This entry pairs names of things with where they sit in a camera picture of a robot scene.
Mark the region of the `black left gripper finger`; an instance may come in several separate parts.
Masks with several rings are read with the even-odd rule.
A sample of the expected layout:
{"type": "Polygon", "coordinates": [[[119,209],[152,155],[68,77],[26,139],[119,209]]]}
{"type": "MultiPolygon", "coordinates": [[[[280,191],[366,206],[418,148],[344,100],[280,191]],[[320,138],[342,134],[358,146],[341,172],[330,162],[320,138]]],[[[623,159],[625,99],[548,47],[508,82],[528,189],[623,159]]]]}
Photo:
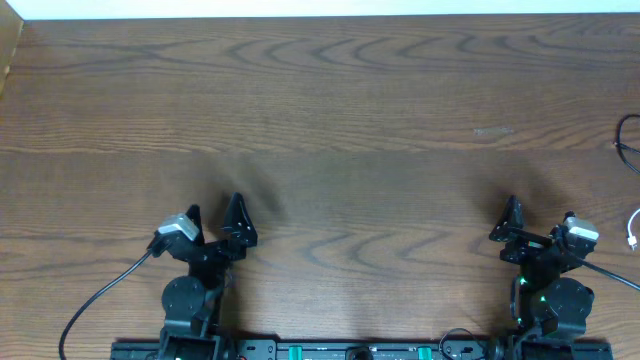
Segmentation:
{"type": "Polygon", "coordinates": [[[228,235],[227,241],[230,246],[251,248],[257,245],[257,231],[249,216],[244,197],[238,192],[234,192],[230,198],[222,230],[228,235]]]}
{"type": "Polygon", "coordinates": [[[202,228],[200,206],[197,204],[192,204],[186,211],[186,216],[191,220],[191,222],[196,226],[198,230],[197,236],[195,237],[193,242],[197,246],[202,246],[205,243],[205,239],[204,239],[203,228],[202,228]]]}

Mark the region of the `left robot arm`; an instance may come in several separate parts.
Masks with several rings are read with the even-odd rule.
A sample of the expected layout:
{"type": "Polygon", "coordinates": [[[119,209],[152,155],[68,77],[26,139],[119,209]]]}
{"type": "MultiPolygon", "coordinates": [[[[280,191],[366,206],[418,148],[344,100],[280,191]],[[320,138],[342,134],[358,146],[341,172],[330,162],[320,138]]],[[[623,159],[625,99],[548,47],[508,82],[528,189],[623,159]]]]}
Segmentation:
{"type": "Polygon", "coordinates": [[[147,247],[158,258],[169,253],[188,265],[188,273],[173,279],[163,290],[165,311],[161,330],[160,359],[214,359],[219,347],[221,299],[226,273],[233,263],[246,258],[256,246],[257,231],[250,219],[243,196],[231,195],[224,214],[221,240],[204,239],[200,207],[165,219],[147,247]]]}

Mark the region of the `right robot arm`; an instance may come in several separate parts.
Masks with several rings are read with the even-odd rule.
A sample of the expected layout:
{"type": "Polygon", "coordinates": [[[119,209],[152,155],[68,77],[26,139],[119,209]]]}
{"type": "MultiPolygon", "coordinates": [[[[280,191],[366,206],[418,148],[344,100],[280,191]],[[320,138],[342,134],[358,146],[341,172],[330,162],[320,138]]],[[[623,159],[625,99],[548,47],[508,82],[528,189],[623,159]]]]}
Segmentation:
{"type": "Polygon", "coordinates": [[[546,235],[525,230],[522,204],[508,198],[489,239],[504,244],[500,259],[519,267],[512,284],[511,312],[525,332],[571,341],[586,332],[593,291],[565,274],[595,250],[595,225],[570,211],[546,235]]]}

